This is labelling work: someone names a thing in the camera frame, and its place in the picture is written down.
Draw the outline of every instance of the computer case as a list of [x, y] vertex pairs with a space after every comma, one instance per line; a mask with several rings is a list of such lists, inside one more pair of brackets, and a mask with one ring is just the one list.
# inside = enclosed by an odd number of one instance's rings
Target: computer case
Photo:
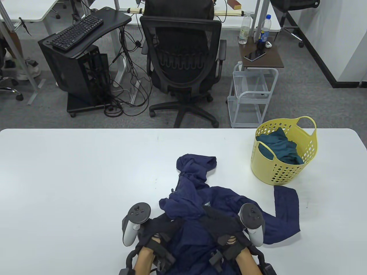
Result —
[[97, 46], [91, 45], [80, 55], [67, 58], [62, 52], [39, 45], [60, 89], [86, 106], [109, 103], [107, 54], [101, 54]]

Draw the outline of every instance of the vr controller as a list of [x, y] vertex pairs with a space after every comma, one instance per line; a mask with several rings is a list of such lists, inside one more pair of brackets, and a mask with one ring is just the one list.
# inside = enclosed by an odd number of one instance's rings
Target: vr controller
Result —
[[[150, 213], [150, 206], [145, 202], [139, 202], [130, 208], [126, 217], [122, 220], [122, 242], [125, 246], [131, 246], [134, 243], [141, 224], [149, 219]], [[248, 236], [253, 245], [262, 246], [265, 220], [260, 209], [252, 203], [245, 203], [242, 205], [238, 216], [244, 227], [247, 228]]]
[[238, 213], [242, 224], [247, 228], [248, 236], [254, 246], [264, 243], [265, 220], [260, 209], [253, 203], [245, 203]]
[[145, 202], [139, 202], [130, 208], [122, 220], [122, 243], [124, 246], [131, 246], [135, 242], [140, 225], [149, 219], [150, 212], [150, 206]]

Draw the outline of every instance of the black baseboard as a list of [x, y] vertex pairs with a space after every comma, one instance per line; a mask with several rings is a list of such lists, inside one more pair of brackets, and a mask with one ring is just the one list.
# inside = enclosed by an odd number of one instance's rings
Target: black baseboard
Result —
[[[296, 22], [293, 20], [292, 16], [288, 12], [287, 12], [287, 19], [291, 25], [297, 26]], [[332, 75], [332, 73], [330, 72], [330, 70], [327, 68], [324, 61], [322, 61], [321, 57], [316, 52], [315, 48], [311, 45], [310, 41], [308, 41], [308, 39], [306, 38], [302, 30], [298, 29], [298, 32], [299, 32], [300, 38], [305, 43], [306, 48], [308, 49], [313, 59], [316, 61], [321, 71], [325, 75], [326, 79], [329, 81], [329, 83], [331, 84], [333, 88], [358, 88], [359, 82], [337, 81], [335, 77]]]

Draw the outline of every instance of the black glove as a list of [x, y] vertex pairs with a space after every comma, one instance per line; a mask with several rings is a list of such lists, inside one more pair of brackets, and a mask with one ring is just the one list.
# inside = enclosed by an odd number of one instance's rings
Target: black glove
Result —
[[[145, 223], [140, 225], [138, 230], [139, 242], [135, 250], [130, 252], [126, 258], [126, 267], [132, 269], [132, 259], [140, 252], [143, 246], [153, 250], [157, 267], [160, 266], [159, 271], [168, 270], [174, 263], [175, 258], [167, 251], [167, 243], [172, 239], [175, 233], [182, 227], [183, 219], [175, 219], [171, 221], [166, 213], [154, 219], [148, 219]], [[152, 240], [152, 237], [159, 238], [160, 243]]]
[[148, 219], [138, 231], [139, 243], [137, 247], [146, 246], [153, 236], [161, 240], [161, 245], [166, 246], [177, 230], [182, 227], [183, 222], [183, 219], [171, 221], [166, 213], [154, 219]]
[[222, 247], [223, 256], [227, 260], [236, 258], [243, 249], [253, 247], [250, 240], [243, 233], [244, 225], [239, 217], [227, 216], [210, 206], [203, 206], [203, 208], [206, 216], [200, 218], [200, 223]]
[[250, 240], [243, 234], [244, 225], [239, 217], [227, 216], [222, 211], [210, 206], [203, 206], [206, 216], [200, 218], [201, 225], [210, 233], [214, 240], [221, 246], [225, 246], [231, 236], [235, 236], [244, 247], [252, 245]]

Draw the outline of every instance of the basket handle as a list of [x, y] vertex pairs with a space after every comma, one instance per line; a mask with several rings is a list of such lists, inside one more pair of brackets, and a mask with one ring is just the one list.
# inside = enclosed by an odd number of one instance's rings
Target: basket handle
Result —
[[273, 150], [272, 149], [270, 149], [270, 147], [269, 146], [267, 146], [264, 142], [262, 142], [262, 141], [258, 141], [257, 140], [257, 143], [258, 144], [261, 144], [262, 146], [264, 146], [266, 149], [268, 149], [269, 151], [270, 151], [270, 153], [272, 153], [273, 154], [273, 156], [276, 158], [276, 155], [275, 155], [275, 153], [273, 152]]
[[304, 116], [301, 116], [301, 117], [297, 117], [297, 118], [295, 118], [295, 120], [297, 120], [296, 124], [299, 122], [299, 120], [300, 120], [301, 118], [308, 118], [310, 121], [312, 121], [312, 123], [313, 123], [313, 125], [314, 125], [314, 127], [315, 127], [315, 130], [314, 130], [314, 131], [313, 131], [313, 133], [312, 133], [311, 135], [309, 135], [309, 136], [314, 136], [314, 135], [316, 135], [317, 126], [316, 126], [316, 122], [315, 122], [315, 120], [313, 120], [313, 118], [311, 118], [311, 117], [309, 117], [309, 116], [304, 115]]

